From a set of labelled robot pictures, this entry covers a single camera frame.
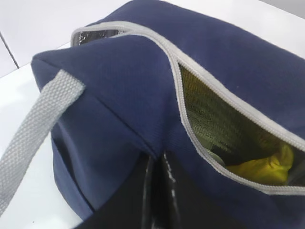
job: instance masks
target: gray zipper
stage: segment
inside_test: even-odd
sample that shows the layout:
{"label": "gray zipper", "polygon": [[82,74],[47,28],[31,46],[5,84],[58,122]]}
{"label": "gray zipper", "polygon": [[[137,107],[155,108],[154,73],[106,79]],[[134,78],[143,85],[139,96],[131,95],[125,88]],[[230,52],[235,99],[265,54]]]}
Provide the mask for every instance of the gray zipper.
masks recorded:
{"label": "gray zipper", "polygon": [[241,100],[240,98],[238,98],[236,95],[231,93],[201,65],[199,65],[188,55],[183,53],[178,47],[176,47],[166,38],[157,34],[155,31],[149,28],[127,21],[102,22],[101,24],[98,25],[77,29],[72,34],[71,45],[72,46],[78,45],[77,36],[78,34],[80,34],[80,32],[98,31],[98,30],[121,30],[127,32],[126,34],[125,33],[120,34],[120,36],[124,36],[124,35],[144,36],[155,42],[166,53],[171,64],[171,69],[175,82],[175,89],[176,89],[177,101],[179,105],[181,122],[184,125],[184,128],[187,134],[189,135],[192,143],[194,144],[198,154],[204,160],[206,160],[217,172],[240,184],[255,188],[269,195],[302,195],[302,196],[305,195],[305,187],[268,186],[246,180],[228,171],[226,168],[220,165],[209,155],[208,151],[198,141],[188,121],[186,109],[184,106],[182,78],[178,63],[180,63],[183,67],[189,70],[193,75],[198,77],[199,80],[201,80],[205,85],[207,85],[214,93],[216,93],[220,98],[226,101],[230,106],[232,106],[238,112],[243,114],[249,120],[256,123],[258,126],[262,127],[269,133],[275,135],[279,139],[282,139],[283,141],[289,143],[290,145],[302,151],[305,151],[304,139],[284,129],[282,126],[275,123],[274,121],[266,117],[264,114],[262,114],[261,112],[259,112],[258,110],[256,110],[255,108],[253,108],[252,106]]}

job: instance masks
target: yellow object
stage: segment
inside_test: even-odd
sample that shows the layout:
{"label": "yellow object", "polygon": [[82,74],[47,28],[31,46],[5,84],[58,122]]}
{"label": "yellow object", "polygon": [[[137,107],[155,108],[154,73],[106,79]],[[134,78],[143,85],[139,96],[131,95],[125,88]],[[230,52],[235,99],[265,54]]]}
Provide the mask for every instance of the yellow object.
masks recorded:
{"label": "yellow object", "polygon": [[264,185],[286,185],[288,170],[291,168],[294,154],[288,145],[284,145],[281,151],[270,157],[244,162],[238,166],[226,168],[256,183]]}

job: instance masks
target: white table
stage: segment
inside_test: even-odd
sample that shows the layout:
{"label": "white table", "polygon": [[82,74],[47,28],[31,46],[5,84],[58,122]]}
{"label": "white table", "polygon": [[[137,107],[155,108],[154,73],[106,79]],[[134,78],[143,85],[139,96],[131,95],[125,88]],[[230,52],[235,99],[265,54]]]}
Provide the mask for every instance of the white table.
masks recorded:
{"label": "white table", "polygon": [[[305,59],[305,20],[258,0],[169,0],[235,24]],[[0,155],[38,97],[26,65],[0,78]],[[69,229],[80,219],[57,190],[48,137],[15,197],[0,218],[1,229]]]}

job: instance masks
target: cooler bag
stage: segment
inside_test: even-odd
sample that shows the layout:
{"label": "cooler bag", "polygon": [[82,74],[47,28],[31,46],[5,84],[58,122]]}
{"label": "cooler bag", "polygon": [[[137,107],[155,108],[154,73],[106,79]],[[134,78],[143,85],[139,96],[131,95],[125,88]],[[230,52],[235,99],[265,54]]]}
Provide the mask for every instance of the cooler bag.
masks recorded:
{"label": "cooler bag", "polygon": [[0,214],[51,131],[79,229],[304,229],[305,61],[229,23],[128,2],[37,54]]}

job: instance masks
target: gray handle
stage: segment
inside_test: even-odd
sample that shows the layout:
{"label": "gray handle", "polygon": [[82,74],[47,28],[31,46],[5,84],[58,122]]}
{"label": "gray handle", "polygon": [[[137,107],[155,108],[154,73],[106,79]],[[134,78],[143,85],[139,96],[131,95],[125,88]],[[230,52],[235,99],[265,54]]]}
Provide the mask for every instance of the gray handle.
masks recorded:
{"label": "gray handle", "polygon": [[64,70],[48,82],[0,160],[0,216],[19,187],[34,155],[59,117],[85,85]]}

